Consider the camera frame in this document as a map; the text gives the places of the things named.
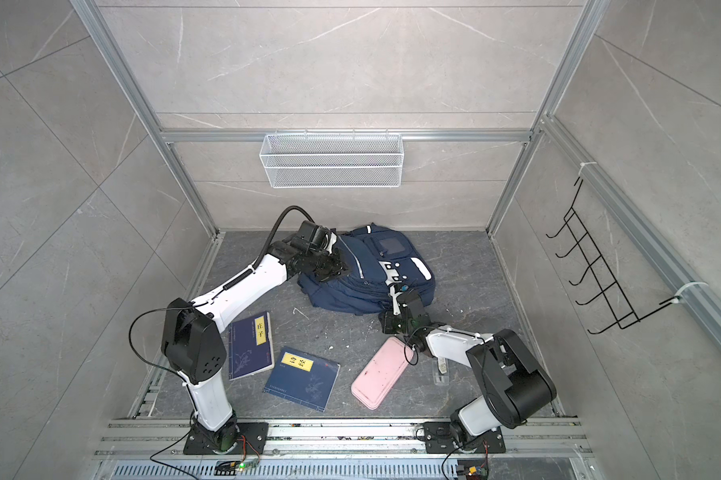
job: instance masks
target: yellow label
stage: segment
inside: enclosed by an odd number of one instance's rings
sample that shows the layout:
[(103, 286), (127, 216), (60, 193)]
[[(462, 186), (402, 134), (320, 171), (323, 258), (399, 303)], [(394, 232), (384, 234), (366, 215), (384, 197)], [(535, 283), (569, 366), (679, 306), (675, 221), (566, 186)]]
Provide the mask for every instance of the yellow label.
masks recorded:
[(257, 345), (267, 342), (267, 332), (264, 331), (264, 317), (260, 316), (254, 321), (257, 328)]
[(300, 356), (296, 356), (293, 353), (286, 353), (283, 355), (283, 363), (286, 365), (295, 366), (298, 369), (309, 372), (312, 368), (312, 360), (303, 359)]

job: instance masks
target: black hook rack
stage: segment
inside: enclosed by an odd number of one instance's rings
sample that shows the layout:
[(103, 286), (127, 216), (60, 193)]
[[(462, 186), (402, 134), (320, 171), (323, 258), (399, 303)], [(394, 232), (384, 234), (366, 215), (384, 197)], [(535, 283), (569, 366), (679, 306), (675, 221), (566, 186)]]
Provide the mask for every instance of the black hook rack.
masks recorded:
[[(587, 276), (588, 272), (593, 273), (593, 278), (595, 279), (596, 283), (598, 284), (598, 288), (600, 289), (600, 292), (597, 295), (595, 295), (593, 298), (591, 298), (590, 300), (587, 300), (584, 303), (581, 303), (581, 302), (578, 302), (577, 300), (575, 300), (575, 302), (577, 302), (577, 305), (582, 305), (582, 306), (587, 305), (588, 303), (593, 302), (595, 299), (597, 299), (598, 297), (603, 295), (603, 298), (605, 299), (606, 304), (609, 306), (609, 310), (611, 311), (611, 314), (614, 318), (614, 322), (609, 324), (602, 330), (598, 330), (597, 332), (587, 329), (587, 333), (590, 333), (592, 335), (598, 335), (599, 333), (603, 333), (615, 325), (618, 326), (619, 329), (624, 330), (624, 329), (636, 324), (637, 322), (640, 322), (641, 320), (645, 320), (649, 316), (653, 315), (654, 313), (659, 312), (660, 310), (666, 308), (667, 306), (673, 305), (675, 303), (675, 302), (673, 302), (673, 300), (679, 299), (679, 297), (677, 295), (673, 295), (670, 298), (668, 298), (667, 300), (663, 300), (662, 302), (659, 302), (659, 307), (654, 309), (652, 312), (646, 313), (643, 316), (638, 316), (638, 313), (635, 312), (635, 308), (633, 308), (633, 304), (630, 302), (630, 299), (625, 294), (625, 291), (623, 290), (622, 286), (619, 285), (619, 281), (617, 280), (616, 276), (612, 272), (611, 266), (609, 265), (608, 262), (605, 261), (605, 256), (603, 256), (600, 249), (598, 248), (598, 245), (596, 244), (595, 239), (593, 238), (592, 235), (590, 235), (589, 230), (587, 230), (587, 226), (585, 226), (584, 222), (582, 222), (582, 219), (577, 214), (577, 211), (574, 209), (574, 204), (577, 202), (577, 197), (579, 196), (579, 191), (582, 189), (582, 178), (581, 177), (577, 178), (577, 181), (574, 182), (574, 187), (577, 187), (577, 192), (574, 194), (574, 199), (571, 201), (571, 206), (567, 210), (566, 214), (563, 215), (563, 226), (560, 227), (560, 229), (557, 231), (557, 233), (555, 235), (552, 235), (552, 236), (547, 235), (547, 234), (545, 234), (545, 235), (547, 236), (547, 238), (555, 238), (556, 236), (560, 235), (561, 232), (563, 232), (563, 229), (568, 229), (571, 236), (575, 240), (577, 240), (577, 242), (574, 244), (574, 246), (572, 246), (569, 249), (569, 251), (566, 252), (564, 255), (555, 254), (558, 258), (566, 258), (569, 254), (571, 254), (578, 247), (579, 252), (584, 257), (585, 262), (587, 263), (587, 267), (585, 268), (585, 271), (582, 274), (582, 277), (579, 279), (579, 281), (577, 281), (576, 283), (573, 283), (571, 280), (568, 280), (568, 282), (571, 283), (571, 285), (577, 286), (579, 283), (582, 283), (585, 280), (585, 277)], [(574, 218), (577, 219), (577, 221), (579, 222), (580, 225), (582, 225), (582, 228), (585, 231), (585, 234), (580, 236), (579, 238), (577, 238), (577, 236), (574, 234), (574, 230), (569, 225), (569, 222), (571, 222), (571, 220)], [(585, 238), (590, 239), (590, 242), (592, 242), (593, 246), (595, 246), (596, 252), (598, 252), (598, 255), (592, 261), (587, 257), (585, 250), (582, 248), (582, 241), (585, 240)], [(603, 264), (605, 265), (606, 269), (609, 271), (609, 275), (611, 275), (611, 277), (613, 278), (613, 282), (609, 283), (606, 286), (603, 286), (601, 284), (601, 281), (598, 279), (598, 276), (596, 275), (595, 270), (593, 270), (593, 266), (598, 262), (598, 260), (603, 261)], [(610, 288), (612, 288), (614, 286), (616, 286), (616, 288), (619, 289), (619, 292), (622, 293), (622, 296), (624, 297), (625, 302), (627, 302), (627, 306), (630, 307), (630, 311), (626, 315), (621, 316), (621, 317), (616, 316), (616, 313), (614, 312), (614, 308), (612, 307), (608, 296), (605, 294), (606, 291), (608, 291)], [(627, 325), (623, 325), (622, 323), (620, 323), (623, 320), (626, 320), (630, 316), (634, 316), (635, 320), (628, 323)]]

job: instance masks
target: black mounting plate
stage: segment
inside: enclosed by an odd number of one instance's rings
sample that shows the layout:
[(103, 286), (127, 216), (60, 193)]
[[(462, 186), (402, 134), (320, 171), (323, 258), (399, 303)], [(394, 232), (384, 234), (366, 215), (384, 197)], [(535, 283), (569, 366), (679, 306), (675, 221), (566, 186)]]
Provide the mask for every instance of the black mounting plate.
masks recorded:
[[(454, 449), (453, 438), (449, 430), (449, 422), (424, 422), (424, 446), (427, 453), (437, 453), (446, 455)], [(473, 449), (482, 450), (483, 442), (486, 442), (489, 453), (505, 453), (507, 449), (504, 445), (504, 435), (502, 429), (497, 428), (496, 431), (488, 430), (482, 435), (475, 437), (466, 443), (461, 449), (470, 451)]]
[[(246, 437), (248, 443), (246, 449), (246, 455), (256, 455), (255, 452), (251, 451), (251, 447), (259, 453), (264, 450), (264, 443), (267, 442), (267, 432), (270, 424), (267, 422), (261, 423), (247, 423), (238, 422), (238, 428), (240, 432), (239, 437)], [(196, 438), (191, 435), (187, 437), (187, 442), (184, 443), (183, 453), (185, 455), (215, 455), (211, 448), (207, 447), (202, 438)], [(235, 444), (230, 452), (225, 455), (243, 455), (243, 442), (239, 441)]]

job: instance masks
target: blue book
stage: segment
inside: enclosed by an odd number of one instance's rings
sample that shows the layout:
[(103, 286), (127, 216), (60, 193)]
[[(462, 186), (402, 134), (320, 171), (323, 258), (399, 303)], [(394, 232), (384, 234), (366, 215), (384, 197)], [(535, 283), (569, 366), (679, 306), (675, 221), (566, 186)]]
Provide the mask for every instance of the blue book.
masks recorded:
[(286, 346), (263, 392), (325, 412), (338, 375), (338, 363)]
[(270, 313), (262, 312), (232, 322), (228, 330), (230, 379), (240, 379), (273, 368)]

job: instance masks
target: robotic arm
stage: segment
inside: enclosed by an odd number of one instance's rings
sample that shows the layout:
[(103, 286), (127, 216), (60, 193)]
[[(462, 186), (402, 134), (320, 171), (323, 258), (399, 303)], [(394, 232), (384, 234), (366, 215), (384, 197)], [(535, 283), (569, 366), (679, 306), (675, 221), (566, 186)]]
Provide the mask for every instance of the robotic arm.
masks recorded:
[[(296, 206), (286, 209), (254, 263), (192, 302), (174, 300), (166, 312), (162, 351), (192, 399), (192, 435), (220, 454), (235, 447), (239, 432), (221, 377), (227, 357), (221, 333), (251, 303), (295, 274), (311, 272), (326, 281), (347, 272), (340, 251), (333, 248), (336, 234), (311, 219), (297, 234), (270, 243), (280, 221), (294, 209), (305, 213)], [(454, 412), (449, 425), (458, 446), (500, 425), (515, 428), (555, 398), (552, 381), (515, 332), (454, 330), (430, 321), (416, 291), (392, 296), (396, 308), (381, 314), (385, 333), (413, 332), (407, 342), (417, 351), (469, 366), (476, 375), (483, 396)], [(507, 375), (502, 365), (516, 368)]]

